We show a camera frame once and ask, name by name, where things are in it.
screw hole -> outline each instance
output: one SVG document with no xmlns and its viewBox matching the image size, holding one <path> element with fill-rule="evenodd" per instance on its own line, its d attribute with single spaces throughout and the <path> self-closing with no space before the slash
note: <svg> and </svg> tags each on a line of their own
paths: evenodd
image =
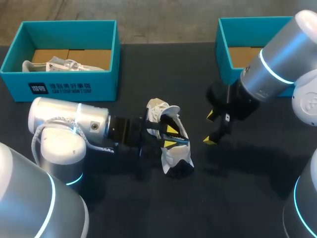
<svg viewBox="0 0 317 238">
<path fill-rule="evenodd" d="M 92 129 L 92 130 L 98 130 L 98 128 L 99 128 L 99 126 L 98 126 L 98 124 L 96 124 L 96 123 L 94 123 L 94 124 L 91 125 L 91 129 Z"/>
</svg>

metal cylinder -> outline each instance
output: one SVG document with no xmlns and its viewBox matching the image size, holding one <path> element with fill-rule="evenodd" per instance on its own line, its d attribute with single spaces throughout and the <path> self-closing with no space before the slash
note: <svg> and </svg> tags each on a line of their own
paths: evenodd
<svg viewBox="0 0 317 238">
<path fill-rule="evenodd" d="M 100 145 L 107 138 L 110 121 L 108 109 L 41 97 L 31 105 L 28 121 L 30 132 L 34 133 L 39 125 L 54 117 L 64 117 L 78 123 L 92 144 Z"/>
<path fill-rule="evenodd" d="M 288 22 L 241 74 L 241 83 L 265 102 L 317 68 L 317 14 L 303 10 Z"/>
<path fill-rule="evenodd" d="M 77 192 L 83 176 L 85 155 L 84 139 L 68 127 L 43 130 L 41 168 Z"/>
<path fill-rule="evenodd" d="M 317 150 L 298 178 L 283 210 L 288 238 L 317 237 Z"/>
<path fill-rule="evenodd" d="M 5 238 L 85 238 L 84 200 L 0 143 L 0 233 Z"/>
</svg>

open box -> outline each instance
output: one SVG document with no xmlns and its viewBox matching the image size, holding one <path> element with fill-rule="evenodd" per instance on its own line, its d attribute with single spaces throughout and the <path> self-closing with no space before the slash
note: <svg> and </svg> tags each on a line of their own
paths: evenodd
<svg viewBox="0 0 317 238">
<path fill-rule="evenodd" d="M 111 50 L 109 67 L 105 71 L 21 72 L 22 63 L 31 61 L 38 49 Z M 68 101 L 114 101 L 119 61 L 116 21 L 26 21 L 16 33 L 0 76 L 16 102 L 31 102 L 38 96 Z"/>
<path fill-rule="evenodd" d="M 234 17 L 220 18 L 215 42 L 215 53 L 220 77 L 226 84 L 240 78 L 254 56 L 292 17 Z M 280 96 L 290 97 L 294 86 Z"/>
</svg>

cardboard box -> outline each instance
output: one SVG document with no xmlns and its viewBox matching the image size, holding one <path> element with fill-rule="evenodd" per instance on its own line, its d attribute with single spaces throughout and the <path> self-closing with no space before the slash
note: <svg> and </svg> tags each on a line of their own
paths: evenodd
<svg viewBox="0 0 317 238">
<path fill-rule="evenodd" d="M 215 54 L 220 77 L 226 84 L 240 78 L 247 62 L 261 50 L 292 17 L 220 18 L 215 41 Z M 292 96 L 290 86 L 280 96 Z"/>
<path fill-rule="evenodd" d="M 21 72 L 25 60 L 47 62 L 52 55 L 65 59 L 66 54 L 72 60 L 105 71 Z M 16 102 L 31 102 L 39 96 L 68 101 L 114 101 L 119 61 L 116 21 L 26 21 L 13 39 L 0 76 Z"/>
</svg>

logo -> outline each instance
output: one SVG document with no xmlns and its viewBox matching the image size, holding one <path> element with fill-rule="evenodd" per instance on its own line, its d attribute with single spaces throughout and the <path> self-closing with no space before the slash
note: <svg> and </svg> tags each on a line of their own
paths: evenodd
<svg viewBox="0 0 317 238">
<path fill-rule="evenodd" d="M 301 98 L 301 108 L 308 115 L 317 115 L 317 94 L 307 93 Z"/>
<path fill-rule="evenodd" d="M 48 94 L 45 83 L 29 83 L 29 87 L 33 94 Z"/>
</svg>

